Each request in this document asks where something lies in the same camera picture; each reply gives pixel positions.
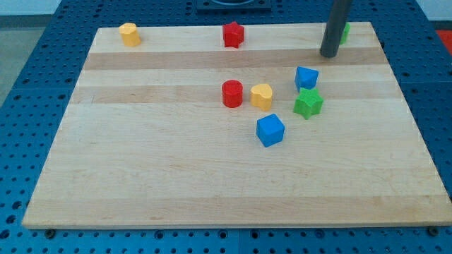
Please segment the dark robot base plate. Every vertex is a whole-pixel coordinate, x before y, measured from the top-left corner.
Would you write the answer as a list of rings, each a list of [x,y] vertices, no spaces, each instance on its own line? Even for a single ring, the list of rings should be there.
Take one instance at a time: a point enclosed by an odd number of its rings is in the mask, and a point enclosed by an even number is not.
[[[195,0],[197,11],[271,10],[271,0]]]

